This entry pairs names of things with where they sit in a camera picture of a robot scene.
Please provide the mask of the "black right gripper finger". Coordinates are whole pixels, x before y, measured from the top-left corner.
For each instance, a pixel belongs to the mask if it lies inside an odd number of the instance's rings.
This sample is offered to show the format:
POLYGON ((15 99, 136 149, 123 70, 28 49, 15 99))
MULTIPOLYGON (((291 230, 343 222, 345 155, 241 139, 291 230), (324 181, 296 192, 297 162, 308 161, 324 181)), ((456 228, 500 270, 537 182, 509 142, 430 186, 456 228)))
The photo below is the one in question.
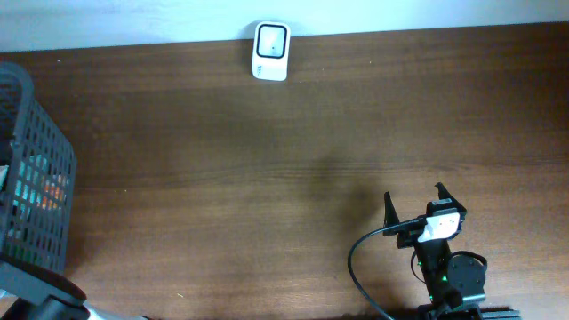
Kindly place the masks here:
POLYGON ((435 187, 437 188, 438 199, 434 202, 435 205, 451 204, 456 205, 456 199, 450 194, 442 182, 438 182, 435 187))
POLYGON ((384 208, 385 208, 385 215, 384 215, 384 227, 391 227, 400 223, 400 220, 397 216, 397 212, 393 202, 391 200, 391 196, 389 192, 384 193, 384 208))

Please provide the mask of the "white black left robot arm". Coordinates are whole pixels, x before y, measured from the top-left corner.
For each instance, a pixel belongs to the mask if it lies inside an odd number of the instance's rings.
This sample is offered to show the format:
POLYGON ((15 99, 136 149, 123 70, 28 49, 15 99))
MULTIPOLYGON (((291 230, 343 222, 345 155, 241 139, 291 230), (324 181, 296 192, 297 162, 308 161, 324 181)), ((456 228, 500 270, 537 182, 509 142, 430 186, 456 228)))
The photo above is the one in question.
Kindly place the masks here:
POLYGON ((1 315, 2 320, 128 320, 96 308, 77 285, 65 276, 3 255, 1 289, 16 301, 1 315))

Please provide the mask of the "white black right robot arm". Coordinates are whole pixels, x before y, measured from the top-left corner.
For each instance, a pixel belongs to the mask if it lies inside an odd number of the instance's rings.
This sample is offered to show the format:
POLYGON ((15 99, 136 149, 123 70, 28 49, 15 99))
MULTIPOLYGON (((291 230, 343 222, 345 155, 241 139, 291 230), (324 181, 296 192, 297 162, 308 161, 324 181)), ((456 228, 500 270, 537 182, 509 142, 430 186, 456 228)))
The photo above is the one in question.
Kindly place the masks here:
POLYGON ((461 232, 467 209, 446 187, 436 184, 438 199, 415 219, 398 218, 390 193, 384 194, 384 236, 395 236, 399 249, 413 248, 430 303, 418 307, 419 319, 519 319, 511 308, 480 308, 485 301, 487 259, 468 251, 452 252, 449 241, 461 232))

